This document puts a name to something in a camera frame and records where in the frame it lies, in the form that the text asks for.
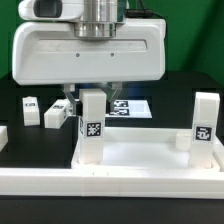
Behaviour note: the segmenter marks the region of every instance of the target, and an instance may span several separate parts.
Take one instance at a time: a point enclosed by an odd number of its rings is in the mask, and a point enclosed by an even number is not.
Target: white post with marker
[[[83,115],[79,118],[79,163],[103,160],[106,94],[100,89],[80,90]]]
[[[219,94],[196,93],[189,167],[211,168],[219,103]]]

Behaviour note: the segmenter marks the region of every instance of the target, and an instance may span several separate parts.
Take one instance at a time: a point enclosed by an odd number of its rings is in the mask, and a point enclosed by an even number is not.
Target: white platform
[[[224,198],[224,147],[212,169],[188,169],[177,131],[106,128],[102,164],[80,165],[77,145],[73,169],[0,169],[0,194]]]

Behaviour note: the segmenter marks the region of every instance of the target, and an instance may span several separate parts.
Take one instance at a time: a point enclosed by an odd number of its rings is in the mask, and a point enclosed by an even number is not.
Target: white rectangular block
[[[106,94],[102,90],[80,90],[83,116],[79,119],[81,164],[103,160]]]
[[[40,125],[40,112],[36,97],[23,98],[24,125]]]
[[[57,100],[44,114],[45,128],[59,129],[69,116],[69,107],[68,99]]]
[[[196,93],[189,166],[211,168],[220,98],[216,93]]]
[[[0,126],[0,152],[8,142],[7,127]]]

